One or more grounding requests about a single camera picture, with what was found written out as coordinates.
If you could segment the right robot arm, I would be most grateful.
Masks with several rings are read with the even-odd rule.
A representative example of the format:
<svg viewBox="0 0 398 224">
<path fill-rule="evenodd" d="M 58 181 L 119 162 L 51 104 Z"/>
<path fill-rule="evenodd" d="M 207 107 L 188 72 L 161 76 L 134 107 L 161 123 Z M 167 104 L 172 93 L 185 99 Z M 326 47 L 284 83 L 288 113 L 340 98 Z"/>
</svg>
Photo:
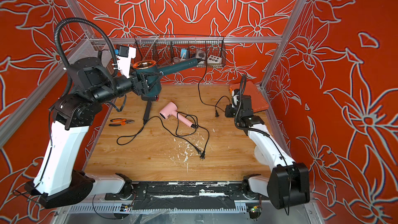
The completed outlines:
<svg viewBox="0 0 398 224">
<path fill-rule="evenodd" d="M 251 96 L 245 94 L 247 77 L 243 76 L 239 88 L 231 93 L 232 103 L 226 107 L 226 117 L 233 118 L 235 127 L 255 143 L 256 159 L 269 167 L 271 175 L 252 175 L 244 179 L 245 191 L 267 197 L 274 208 L 284 209 L 310 201 L 309 169 L 288 155 L 269 133 L 261 117 L 254 115 Z"/>
</svg>

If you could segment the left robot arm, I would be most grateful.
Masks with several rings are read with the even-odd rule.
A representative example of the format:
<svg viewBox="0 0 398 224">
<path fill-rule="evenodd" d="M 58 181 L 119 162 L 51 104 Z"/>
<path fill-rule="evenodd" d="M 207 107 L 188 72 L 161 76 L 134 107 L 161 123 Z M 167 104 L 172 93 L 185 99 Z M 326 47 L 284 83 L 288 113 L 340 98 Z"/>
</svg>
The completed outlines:
<svg viewBox="0 0 398 224">
<path fill-rule="evenodd" d="M 46 208 L 74 205 L 88 196 L 114 194 L 126 200 L 134 194 L 132 181 L 117 173 L 98 176 L 74 169 L 82 141 L 95 116 L 106 102 L 134 92 L 148 94 L 160 81 L 163 72 L 154 61 L 138 64 L 138 69 L 126 76 L 110 73 L 100 57 L 87 57 L 70 63 L 61 45 L 61 31 L 70 23 L 92 26 L 83 18 L 61 20 L 54 39 L 57 52 L 68 75 L 67 86 L 50 114 L 50 141 L 37 176 L 25 184 L 31 196 Z"/>
</svg>

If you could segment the dark green hair dryer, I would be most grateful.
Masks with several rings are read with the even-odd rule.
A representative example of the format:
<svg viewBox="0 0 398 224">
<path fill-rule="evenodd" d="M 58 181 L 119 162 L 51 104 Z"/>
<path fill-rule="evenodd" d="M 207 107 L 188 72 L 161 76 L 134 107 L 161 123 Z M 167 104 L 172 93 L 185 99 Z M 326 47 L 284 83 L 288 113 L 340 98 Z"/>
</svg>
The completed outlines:
<svg viewBox="0 0 398 224">
<path fill-rule="evenodd" d="M 192 67 L 196 67 L 202 59 L 189 59 L 168 65 L 158 67 L 154 60 L 145 60 L 133 64 L 132 69 L 137 75 L 137 80 L 142 85 L 141 92 L 138 95 L 145 97 L 154 97 L 161 92 L 161 79 L 164 76 L 171 75 Z"/>
</svg>

